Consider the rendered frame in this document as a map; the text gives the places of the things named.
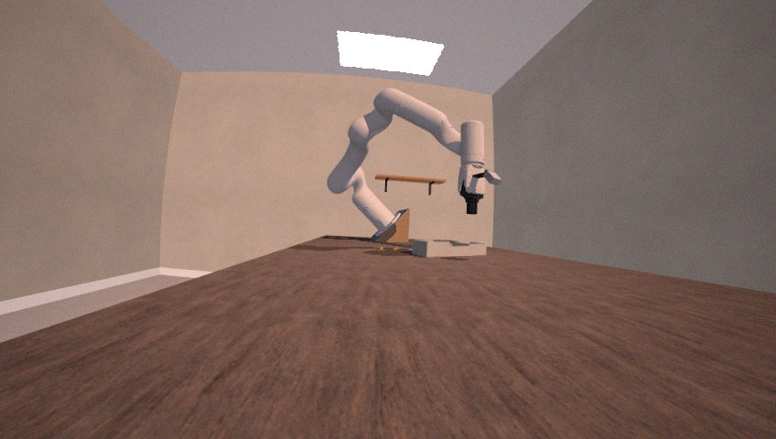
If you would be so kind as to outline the beige rack of three bins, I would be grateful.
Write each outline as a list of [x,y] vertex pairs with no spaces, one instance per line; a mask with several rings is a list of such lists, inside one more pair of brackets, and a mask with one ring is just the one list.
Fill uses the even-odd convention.
[[[474,244],[468,244],[474,243]],[[486,255],[487,244],[476,242],[453,242],[436,240],[413,240],[412,254],[424,257],[450,257]]]

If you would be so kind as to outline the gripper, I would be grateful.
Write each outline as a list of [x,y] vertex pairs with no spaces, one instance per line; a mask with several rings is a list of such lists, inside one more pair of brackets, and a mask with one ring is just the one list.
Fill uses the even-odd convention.
[[458,174],[458,193],[467,203],[467,214],[477,214],[479,200],[485,193],[485,178],[476,178],[476,175],[484,172],[481,164],[465,164],[460,167]]

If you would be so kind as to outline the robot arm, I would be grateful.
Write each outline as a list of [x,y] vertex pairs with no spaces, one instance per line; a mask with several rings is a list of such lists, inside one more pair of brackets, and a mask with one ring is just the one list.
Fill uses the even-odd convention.
[[441,111],[392,88],[380,91],[373,105],[375,108],[372,112],[356,119],[350,125],[348,136],[352,141],[345,155],[330,173],[327,185],[334,194],[341,194],[353,186],[355,192],[352,202],[378,229],[375,236],[379,236],[392,226],[401,214],[398,212],[393,215],[368,189],[361,164],[369,152],[367,144],[390,125],[393,115],[431,133],[445,148],[461,156],[461,165],[484,165],[484,129],[483,123],[479,121],[467,121],[460,126],[459,134]]

